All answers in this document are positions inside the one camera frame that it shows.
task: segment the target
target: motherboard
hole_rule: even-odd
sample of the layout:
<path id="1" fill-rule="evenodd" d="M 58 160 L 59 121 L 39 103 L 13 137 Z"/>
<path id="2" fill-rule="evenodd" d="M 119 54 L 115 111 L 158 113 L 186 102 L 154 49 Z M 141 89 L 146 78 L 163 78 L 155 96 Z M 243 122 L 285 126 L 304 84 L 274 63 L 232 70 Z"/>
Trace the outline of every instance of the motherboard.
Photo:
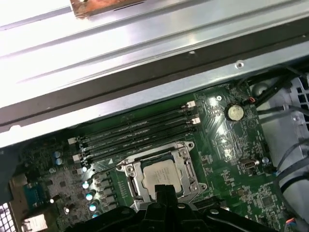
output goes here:
<path id="1" fill-rule="evenodd" d="M 59 232 L 157 184 L 202 211 L 215 204 L 279 230 L 283 205 L 246 83 L 227 83 L 36 139 L 22 153 L 28 212 L 49 205 Z"/>

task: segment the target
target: screw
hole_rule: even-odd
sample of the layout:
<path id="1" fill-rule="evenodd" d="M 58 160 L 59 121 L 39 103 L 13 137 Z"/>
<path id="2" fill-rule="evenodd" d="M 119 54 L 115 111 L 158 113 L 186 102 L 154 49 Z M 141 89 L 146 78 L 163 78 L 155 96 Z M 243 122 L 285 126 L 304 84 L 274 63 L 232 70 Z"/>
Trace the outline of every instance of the screw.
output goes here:
<path id="1" fill-rule="evenodd" d="M 210 210 L 210 213 L 211 213 L 211 214 L 219 214 L 219 211 L 216 210 L 216 209 L 211 209 L 211 210 Z"/>
<path id="2" fill-rule="evenodd" d="M 192 185 L 191 185 L 191 189 L 192 189 L 193 191 L 196 191 L 196 190 L 197 190 L 197 185 L 196 185 L 196 184 L 192 184 Z"/>
<path id="3" fill-rule="evenodd" d="M 294 120 L 295 122 L 298 122 L 298 121 L 300 120 L 300 118 L 299 118 L 298 116 L 295 116 L 295 117 L 293 117 L 293 120 Z"/>
<path id="4" fill-rule="evenodd" d="M 122 213 L 122 214 L 129 214 L 129 213 L 130 213 L 130 211 L 129 211 L 129 210 L 127 210 L 127 209 L 125 209 L 125 210 L 123 210 L 121 213 Z"/>
<path id="5" fill-rule="evenodd" d="M 216 97 L 216 100 L 219 102 L 219 101 L 222 100 L 222 97 L 219 95 L 219 96 Z"/>
<path id="6" fill-rule="evenodd" d="M 235 67 L 236 67 L 237 69 L 241 69 L 241 68 L 243 68 L 243 66 L 245 66 L 245 64 L 243 63 L 242 60 L 238 60 L 238 61 L 235 63 Z"/>
<path id="7" fill-rule="evenodd" d="M 182 154 L 183 156 L 185 156 L 185 155 L 187 154 L 187 151 L 186 151 L 185 149 L 182 149 L 182 150 L 180 151 L 180 154 Z"/>
<path id="8" fill-rule="evenodd" d="M 128 167 L 126 168 L 126 170 L 127 170 L 128 173 L 131 173 L 131 172 L 133 172 L 133 167 L 128 166 Z"/>
<path id="9" fill-rule="evenodd" d="M 268 164 L 269 163 L 269 158 L 268 157 L 263 157 L 262 158 L 262 163 L 263 164 Z"/>
<path id="10" fill-rule="evenodd" d="M 178 204 L 177 207 L 178 207 L 179 209 L 184 209 L 184 208 L 185 208 L 185 205 L 184 205 L 184 204 Z"/>

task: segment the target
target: white connector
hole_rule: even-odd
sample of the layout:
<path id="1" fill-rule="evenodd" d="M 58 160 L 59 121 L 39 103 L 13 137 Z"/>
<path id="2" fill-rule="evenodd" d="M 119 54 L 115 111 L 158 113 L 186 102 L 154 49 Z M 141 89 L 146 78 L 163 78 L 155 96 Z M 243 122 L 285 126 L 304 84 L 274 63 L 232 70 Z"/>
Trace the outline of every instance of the white connector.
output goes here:
<path id="1" fill-rule="evenodd" d="M 77 142 L 77 139 L 75 137 L 68 139 L 69 145 L 75 144 Z"/>
<path id="2" fill-rule="evenodd" d="M 199 119 L 199 117 L 193 118 L 193 119 L 191 120 L 191 123 L 192 123 L 193 125 L 198 124 L 198 123 L 201 123 L 201 119 Z"/>
<path id="3" fill-rule="evenodd" d="M 195 103 L 195 101 L 190 101 L 190 102 L 187 102 L 186 106 L 187 108 L 191 108 L 191 107 L 195 107 L 197 104 Z"/>
<path id="4" fill-rule="evenodd" d="M 74 156 L 72 156 L 74 163 L 80 163 L 81 162 L 81 154 L 76 154 Z"/>

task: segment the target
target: rectangular hole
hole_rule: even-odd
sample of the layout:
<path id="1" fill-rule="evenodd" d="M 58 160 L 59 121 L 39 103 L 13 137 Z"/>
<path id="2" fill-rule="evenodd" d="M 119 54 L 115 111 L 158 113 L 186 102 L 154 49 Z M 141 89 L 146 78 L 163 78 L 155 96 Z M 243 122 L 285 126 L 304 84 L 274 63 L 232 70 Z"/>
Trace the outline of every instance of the rectangular hole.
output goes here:
<path id="1" fill-rule="evenodd" d="M 302 94 L 302 95 L 299 95 L 299 96 L 298 96 L 298 99 L 299 99 L 299 102 L 300 102 L 300 103 L 305 103 L 305 102 L 306 102 L 305 95 L 303 95 L 303 94 Z"/>
<path id="2" fill-rule="evenodd" d="M 303 88 L 304 88 L 305 90 L 308 90 L 308 89 L 309 89 L 308 81 L 307 81 L 306 78 L 300 78 L 300 82 L 301 82 L 301 84 L 302 84 L 302 86 L 303 86 Z"/>
<path id="3" fill-rule="evenodd" d="M 301 108 L 305 109 L 305 110 L 309 110 L 307 104 L 303 104 L 303 105 L 300 105 Z"/>

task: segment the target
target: screw hole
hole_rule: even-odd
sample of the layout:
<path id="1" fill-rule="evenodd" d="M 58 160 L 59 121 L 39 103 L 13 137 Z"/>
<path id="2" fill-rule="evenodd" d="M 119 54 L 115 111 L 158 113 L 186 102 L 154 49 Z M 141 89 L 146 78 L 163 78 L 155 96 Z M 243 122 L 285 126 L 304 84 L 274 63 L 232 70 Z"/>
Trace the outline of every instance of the screw hole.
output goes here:
<path id="1" fill-rule="evenodd" d="M 241 68 L 243 68 L 244 63 L 243 63 L 242 60 L 238 60 L 238 61 L 236 62 L 236 64 L 235 64 L 235 66 L 236 66 L 237 69 L 241 69 Z"/>

